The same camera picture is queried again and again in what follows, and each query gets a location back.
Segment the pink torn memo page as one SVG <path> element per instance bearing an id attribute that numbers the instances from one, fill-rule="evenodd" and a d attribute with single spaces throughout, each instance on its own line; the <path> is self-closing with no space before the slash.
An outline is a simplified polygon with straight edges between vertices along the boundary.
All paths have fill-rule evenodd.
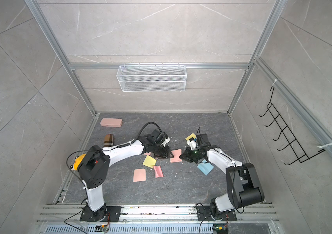
<path id="1" fill-rule="evenodd" d="M 145 169 L 136 169 L 133 174 L 133 182 L 146 181 L 146 170 Z"/>

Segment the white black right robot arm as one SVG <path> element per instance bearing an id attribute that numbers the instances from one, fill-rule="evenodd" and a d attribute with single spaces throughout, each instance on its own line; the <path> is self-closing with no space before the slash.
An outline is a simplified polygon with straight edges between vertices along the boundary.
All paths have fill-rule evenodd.
<path id="1" fill-rule="evenodd" d="M 265 194 L 253 164 L 243 163 L 230 157 L 218 146 L 212 145 L 207 134 L 200 132 L 196 135 L 191 134 L 186 137 L 186 142 L 188 147 L 180 156 L 182 160 L 198 165 L 215 165 L 226 176 L 227 193 L 211 200 L 209 218 L 222 220 L 233 211 L 265 200 Z"/>

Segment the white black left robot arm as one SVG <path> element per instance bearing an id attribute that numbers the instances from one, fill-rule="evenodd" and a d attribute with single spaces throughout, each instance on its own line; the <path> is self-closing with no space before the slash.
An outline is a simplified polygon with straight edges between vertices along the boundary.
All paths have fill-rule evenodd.
<path id="1" fill-rule="evenodd" d="M 83 150 L 83 155 L 74 162 L 66 161 L 68 169 L 74 173 L 83 184 L 87 198 L 86 206 L 82 208 L 80 221 L 99 222 L 110 221 L 117 214 L 110 214 L 103 196 L 103 186 L 109 167 L 122 160 L 144 153 L 153 153 L 159 158 L 169 158 L 172 155 L 169 136 L 154 122 L 146 123 L 137 136 L 129 142 L 111 146 L 92 146 Z"/>

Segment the brown plaid cylinder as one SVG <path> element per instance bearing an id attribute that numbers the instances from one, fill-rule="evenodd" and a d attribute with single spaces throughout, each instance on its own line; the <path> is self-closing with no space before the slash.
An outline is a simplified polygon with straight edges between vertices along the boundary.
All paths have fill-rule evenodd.
<path id="1" fill-rule="evenodd" d="M 103 147 L 112 147 L 114 146 L 114 136 L 113 134 L 107 134 L 104 137 Z"/>

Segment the pink eraser case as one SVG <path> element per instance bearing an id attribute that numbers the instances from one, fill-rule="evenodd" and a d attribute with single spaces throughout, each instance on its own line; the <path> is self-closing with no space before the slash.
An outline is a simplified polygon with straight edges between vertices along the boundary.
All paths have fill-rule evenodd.
<path id="1" fill-rule="evenodd" d="M 119 128 L 123 124 L 122 119 L 117 119 L 117 118 L 102 118 L 100 125 L 102 127 L 115 127 Z"/>

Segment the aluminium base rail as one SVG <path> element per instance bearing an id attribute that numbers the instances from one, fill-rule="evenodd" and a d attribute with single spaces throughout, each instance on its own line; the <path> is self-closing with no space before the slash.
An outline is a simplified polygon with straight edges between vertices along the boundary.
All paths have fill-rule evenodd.
<path id="1" fill-rule="evenodd" d="M 109 218 L 81 221 L 79 204 L 46 205 L 33 234 L 282 234 L 274 206 L 259 203 L 223 218 L 212 218 L 209 207 L 196 204 L 110 205 Z"/>

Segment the yellow memo pad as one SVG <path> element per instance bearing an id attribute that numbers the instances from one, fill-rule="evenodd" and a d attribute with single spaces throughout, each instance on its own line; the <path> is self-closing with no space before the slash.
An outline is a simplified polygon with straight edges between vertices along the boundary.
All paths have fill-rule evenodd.
<path id="1" fill-rule="evenodd" d="M 186 137 L 186 141 L 187 142 L 190 142 L 192 140 L 195 140 L 196 139 L 196 135 L 194 133 L 190 134 L 188 137 Z"/>

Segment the yellow torn memo page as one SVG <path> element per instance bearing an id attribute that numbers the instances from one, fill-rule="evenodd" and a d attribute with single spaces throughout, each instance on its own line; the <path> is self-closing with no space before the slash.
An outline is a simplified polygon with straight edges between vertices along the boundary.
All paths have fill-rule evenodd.
<path id="1" fill-rule="evenodd" d="M 143 162 L 143 165 L 149 168 L 153 168 L 156 165 L 156 159 L 147 155 Z"/>

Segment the yellow plush toy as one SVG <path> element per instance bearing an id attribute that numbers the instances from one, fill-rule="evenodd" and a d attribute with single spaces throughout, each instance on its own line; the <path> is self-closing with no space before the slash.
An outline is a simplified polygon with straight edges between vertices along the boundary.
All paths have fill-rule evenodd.
<path id="1" fill-rule="evenodd" d="M 86 156 L 86 154 L 82 154 L 79 157 L 76 157 L 73 164 L 70 165 L 70 169 L 73 171 L 77 171 L 79 165 L 81 164 L 82 160 L 84 159 L 84 157 Z"/>

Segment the blue memo pad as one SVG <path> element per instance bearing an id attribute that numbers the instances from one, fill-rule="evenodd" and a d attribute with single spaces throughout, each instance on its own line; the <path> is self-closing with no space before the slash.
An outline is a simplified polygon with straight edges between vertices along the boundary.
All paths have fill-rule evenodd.
<path id="1" fill-rule="evenodd" d="M 212 169 L 214 168 L 214 166 L 212 164 L 210 164 L 207 161 L 202 161 L 201 163 L 198 164 L 197 168 L 204 174 L 204 175 L 208 175 Z"/>

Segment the dark pink torn page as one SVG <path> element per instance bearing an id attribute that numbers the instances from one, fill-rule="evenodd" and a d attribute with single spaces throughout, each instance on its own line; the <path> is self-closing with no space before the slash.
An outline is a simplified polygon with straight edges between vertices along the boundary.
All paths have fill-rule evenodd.
<path id="1" fill-rule="evenodd" d="M 154 166 L 153 169 L 154 169 L 156 178 L 164 177 L 164 174 L 163 174 L 162 169 L 161 169 L 160 166 Z"/>

